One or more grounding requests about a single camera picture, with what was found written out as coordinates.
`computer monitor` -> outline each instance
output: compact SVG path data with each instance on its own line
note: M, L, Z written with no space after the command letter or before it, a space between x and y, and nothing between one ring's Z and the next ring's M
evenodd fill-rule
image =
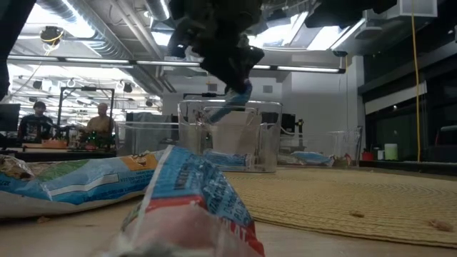
M21 104L0 104L0 131L17 131Z

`transparent bin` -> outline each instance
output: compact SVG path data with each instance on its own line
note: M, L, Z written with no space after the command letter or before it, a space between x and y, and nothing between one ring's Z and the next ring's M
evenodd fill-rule
M179 144L179 124L159 122L116 122L117 156L128 156L145 151L164 150Z
M224 107L224 101L182 101L178 107L180 144L224 171L275 172L282 105L250 101ZM211 117L230 110L219 121Z
M280 166L358 166L362 128L326 133L287 133L281 135Z

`crumb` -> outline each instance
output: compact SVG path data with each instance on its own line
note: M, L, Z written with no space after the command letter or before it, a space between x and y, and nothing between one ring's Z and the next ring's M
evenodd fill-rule
M439 231L452 232L454 230L454 227L451 224L444 221L439 221L437 219L428 221L428 224L438 229Z
M47 218L45 216L41 216L41 217L38 218L38 220L36 222L37 223L45 223L45 222L48 222L50 220L51 220L50 218Z
M361 213L360 211L349 211L349 214L351 214L351 216L354 216L357 218L365 217L365 214Z

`clear plastic container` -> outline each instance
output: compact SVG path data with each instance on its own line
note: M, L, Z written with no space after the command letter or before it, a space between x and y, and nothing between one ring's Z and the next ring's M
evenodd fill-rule
M179 124L160 122L116 122L117 156L164 150L179 144Z
M358 166L362 128L326 133L288 133L281 135L280 166Z
M282 105L260 101L245 106L224 104L219 100L182 101L178 108L180 144L224 171L275 172ZM230 112L211 122L221 109Z

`straw mat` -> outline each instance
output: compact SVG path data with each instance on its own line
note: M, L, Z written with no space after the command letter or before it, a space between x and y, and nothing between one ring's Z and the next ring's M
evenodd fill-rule
M457 248L457 181L319 168L226 177L257 221ZM453 231L441 231L430 220Z

